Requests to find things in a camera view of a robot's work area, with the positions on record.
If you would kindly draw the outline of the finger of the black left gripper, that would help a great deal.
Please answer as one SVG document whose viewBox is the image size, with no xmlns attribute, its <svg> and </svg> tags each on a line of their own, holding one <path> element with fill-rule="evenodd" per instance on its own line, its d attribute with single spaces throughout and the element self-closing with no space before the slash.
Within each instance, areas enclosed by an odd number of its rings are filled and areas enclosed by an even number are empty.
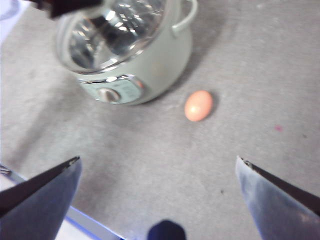
<svg viewBox="0 0 320 240">
<path fill-rule="evenodd" d="M 103 3 L 102 0 L 32 0 L 38 10 L 48 12 L 51 19 L 70 12 L 92 8 Z"/>
</svg>

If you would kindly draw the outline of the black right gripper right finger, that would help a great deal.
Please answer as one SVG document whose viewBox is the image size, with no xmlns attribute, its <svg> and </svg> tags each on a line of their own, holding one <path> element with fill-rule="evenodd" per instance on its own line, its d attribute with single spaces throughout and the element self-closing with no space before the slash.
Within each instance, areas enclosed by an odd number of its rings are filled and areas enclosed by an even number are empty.
<svg viewBox="0 0 320 240">
<path fill-rule="evenodd" d="M 263 240 L 318 240 L 320 198 L 237 157 L 235 174 Z"/>
</svg>

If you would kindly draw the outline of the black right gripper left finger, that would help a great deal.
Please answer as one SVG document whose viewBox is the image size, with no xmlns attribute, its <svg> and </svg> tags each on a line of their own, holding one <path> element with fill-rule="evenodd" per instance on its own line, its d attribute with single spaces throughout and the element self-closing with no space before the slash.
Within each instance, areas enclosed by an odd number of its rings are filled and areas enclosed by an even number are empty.
<svg viewBox="0 0 320 240">
<path fill-rule="evenodd" d="M 2 240 L 56 238 L 78 188 L 80 157 L 73 157 L 0 193 Z"/>
</svg>

